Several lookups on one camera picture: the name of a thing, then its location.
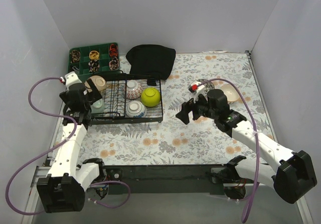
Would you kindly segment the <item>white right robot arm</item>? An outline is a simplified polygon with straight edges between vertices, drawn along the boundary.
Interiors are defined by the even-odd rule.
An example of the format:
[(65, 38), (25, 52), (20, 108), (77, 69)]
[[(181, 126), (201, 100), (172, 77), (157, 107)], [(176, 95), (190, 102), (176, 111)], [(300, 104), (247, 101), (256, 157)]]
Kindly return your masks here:
[(214, 177), (235, 183), (241, 179), (256, 180), (274, 189), (284, 201), (291, 204), (317, 185), (310, 155), (303, 150), (295, 152), (255, 131), (243, 115), (230, 109), (223, 91), (213, 89), (206, 97), (199, 94), (197, 99), (184, 102), (176, 117), (187, 125), (190, 122), (189, 113), (193, 114), (194, 120), (199, 117), (213, 119), (220, 131), (251, 150), (258, 151), (260, 158), (265, 161), (257, 164), (245, 156), (237, 156)]

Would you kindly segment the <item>beige tan bowl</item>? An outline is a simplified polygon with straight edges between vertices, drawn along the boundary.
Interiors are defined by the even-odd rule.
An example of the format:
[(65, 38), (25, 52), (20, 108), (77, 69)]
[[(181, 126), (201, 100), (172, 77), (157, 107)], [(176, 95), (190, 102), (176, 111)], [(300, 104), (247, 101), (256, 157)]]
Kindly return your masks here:
[(106, 83), (105, 79), (101, 76), (98, 76), (98, 75), (91, 76), (91, 77), (89, 77), (89, 79), (92, 80), (92, 82), (96, 86), (97, 90), (103, 96), (106, 89), (107, 89), (107, 83)]

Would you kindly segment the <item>floral brown leaf bowl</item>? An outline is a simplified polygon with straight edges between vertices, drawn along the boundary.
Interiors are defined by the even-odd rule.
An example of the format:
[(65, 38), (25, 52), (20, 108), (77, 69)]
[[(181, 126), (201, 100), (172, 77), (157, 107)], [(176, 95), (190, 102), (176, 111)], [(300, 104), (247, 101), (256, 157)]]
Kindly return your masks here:
[[(200, 83), (203, 83), (203, 82), (206, 82), (208, 81), (207, 79), (197, 79), (197, 82), (200, 82)], [(212, 89), (215, 89), (215, 86), (214, 84), (210, 81), (210, 82), (207, 82), (203, 85), (205, 88), (204, 88), (204, 93), (203, 95), (207, 95), (208, 91), (212, 90)]]

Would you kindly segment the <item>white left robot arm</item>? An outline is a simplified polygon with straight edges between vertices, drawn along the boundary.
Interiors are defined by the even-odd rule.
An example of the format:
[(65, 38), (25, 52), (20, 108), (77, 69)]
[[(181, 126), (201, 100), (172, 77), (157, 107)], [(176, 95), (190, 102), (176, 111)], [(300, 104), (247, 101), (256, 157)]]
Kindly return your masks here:
[(89, 185), (103, 183), (107, 177), (99, 158), (84, 161), (80, 170), (76, 169), (80, 147), (91, 122), (91, 105), (102, 96), (93, 83), (88, 91), (75, 74), (65, 76), (62, 82), (66, 85), (66, 91), (60, 93), (67, 107), (62, 136), (65, 143), (59, 147), (47, 176), (37, 182), (47, 213), (81, 211)]

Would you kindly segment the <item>celadon green bowl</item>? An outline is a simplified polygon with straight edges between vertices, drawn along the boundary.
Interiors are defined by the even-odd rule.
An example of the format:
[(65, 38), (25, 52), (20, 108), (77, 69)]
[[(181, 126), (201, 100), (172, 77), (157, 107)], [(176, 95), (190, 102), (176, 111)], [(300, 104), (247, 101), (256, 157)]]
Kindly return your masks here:
[(104, 112), (104, 101), (99, 99), (91, 105), (92, 114), (102, 114)]

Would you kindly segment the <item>white pink interior bowl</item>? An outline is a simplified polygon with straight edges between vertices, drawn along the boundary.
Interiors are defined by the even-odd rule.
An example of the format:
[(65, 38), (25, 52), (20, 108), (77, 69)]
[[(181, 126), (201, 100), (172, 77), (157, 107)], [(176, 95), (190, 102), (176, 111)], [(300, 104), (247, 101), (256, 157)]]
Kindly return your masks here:
[(224, 84), (221, 86), (220, 89), (226, 95), (228, 104), (232, 104), (238, 101), (238, 99), (240, 98), (238, 92), (230, 84)]

